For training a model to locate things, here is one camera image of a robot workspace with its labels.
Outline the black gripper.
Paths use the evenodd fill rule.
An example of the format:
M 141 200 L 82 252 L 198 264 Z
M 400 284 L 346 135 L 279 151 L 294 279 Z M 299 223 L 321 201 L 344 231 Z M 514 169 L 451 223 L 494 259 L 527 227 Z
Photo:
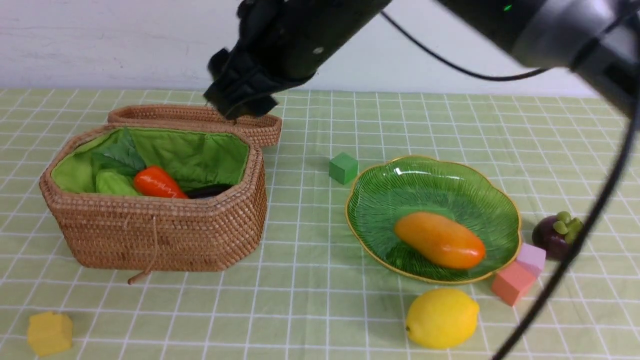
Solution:
M 238 39 L 209 60 L 203 97 L 224 118 L 261 117 L 274 95 L 309 82 L 387 0 L 243 0 Z

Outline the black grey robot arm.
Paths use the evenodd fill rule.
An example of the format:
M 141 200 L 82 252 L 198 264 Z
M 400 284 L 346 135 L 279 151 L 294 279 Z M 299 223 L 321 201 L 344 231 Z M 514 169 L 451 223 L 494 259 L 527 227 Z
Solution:
M 637 0 L 443 0 L 521 65 L 566 68 L 627 117 L 639 98 Z M 211 57 L 204 98 L 228 120 L 264 116 L 306 84 L 388 0 L 243 0 L 238 40 Z

